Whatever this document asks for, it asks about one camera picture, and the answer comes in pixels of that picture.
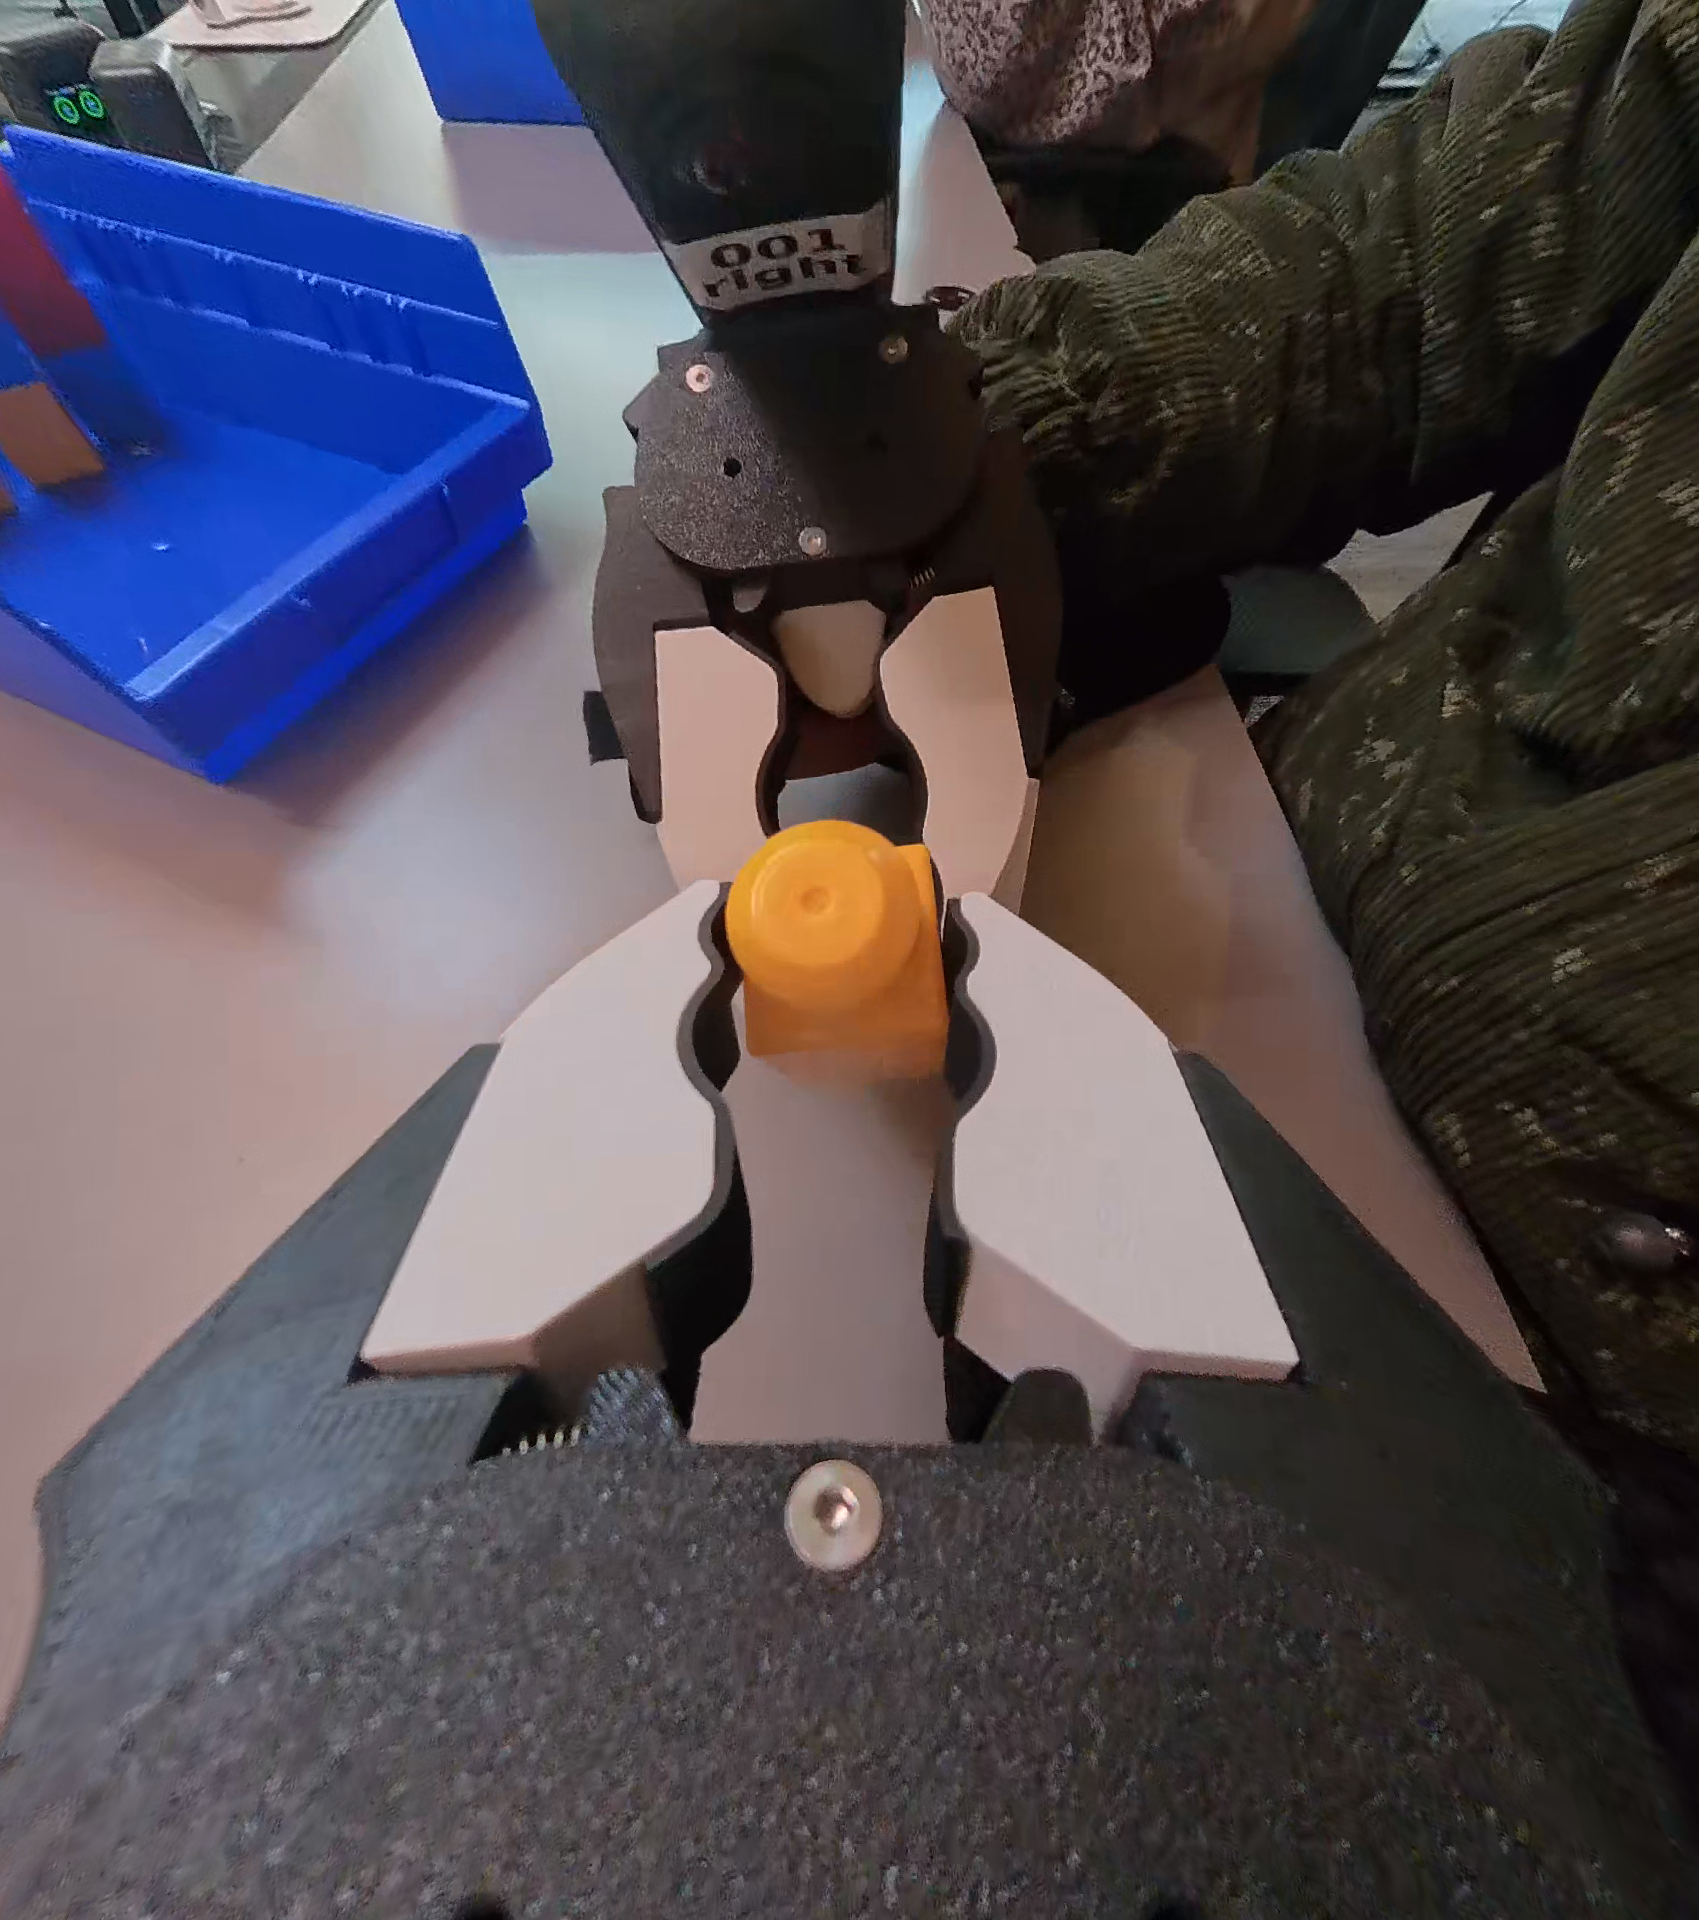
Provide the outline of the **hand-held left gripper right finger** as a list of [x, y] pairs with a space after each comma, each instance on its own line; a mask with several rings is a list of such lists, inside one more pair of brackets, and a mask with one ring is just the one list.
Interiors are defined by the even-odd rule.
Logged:
[[1285, 1380], [1293, 1335], [1161, 1029], [977, 892], [949, 905], [943, 957], [933, 1331], [1003, 1380]]

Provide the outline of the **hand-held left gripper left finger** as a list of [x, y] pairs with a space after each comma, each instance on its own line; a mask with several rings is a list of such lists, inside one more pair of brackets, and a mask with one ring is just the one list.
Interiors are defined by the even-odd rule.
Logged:
[[379, 1376], [693, 1370], [749, 1293], [739, 977], [695, 881], [503, 1033], [359, 1347]]

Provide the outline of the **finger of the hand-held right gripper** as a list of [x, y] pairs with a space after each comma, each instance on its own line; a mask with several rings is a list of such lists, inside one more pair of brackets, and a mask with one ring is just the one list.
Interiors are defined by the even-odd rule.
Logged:
[[669, 876], [681, 890], [731, 882], [775, 832], [765, 769], [785, 730], [779, 666], [715, 627], [659, 631], [655, 702]]
[[921, 843], [945, 896], [1019, 911], [1039, 782], [1027, 772], [997, 597], [933, 597], [877, 665], [893, 735], [909, 750]]

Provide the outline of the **blue plastic bin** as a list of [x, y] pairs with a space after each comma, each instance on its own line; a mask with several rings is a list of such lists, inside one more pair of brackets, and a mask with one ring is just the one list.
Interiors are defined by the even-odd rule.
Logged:
[[525, 524], [551, 465], [457, 231], [18, 131], [161, 444], [0, 522], [0, 692], [223, 782]]
[[395, 2], [429, 103], [453, 127], [577, 128], [531, 2]]

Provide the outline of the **spotted grey cloth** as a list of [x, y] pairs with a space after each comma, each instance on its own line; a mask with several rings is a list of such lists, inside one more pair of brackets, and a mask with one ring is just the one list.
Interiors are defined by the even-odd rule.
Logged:
[[1315, 2], [921, 2], [945, 101], [1021, 150], [1189, 142], [1239, 172]]

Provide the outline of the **black device with green lights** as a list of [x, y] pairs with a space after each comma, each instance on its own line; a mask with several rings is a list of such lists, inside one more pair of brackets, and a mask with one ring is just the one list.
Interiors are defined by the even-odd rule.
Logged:
[[0, 25], [0, 96], [16, 127], [217, 168], [209, 120], [159, 47], [80, 16]]

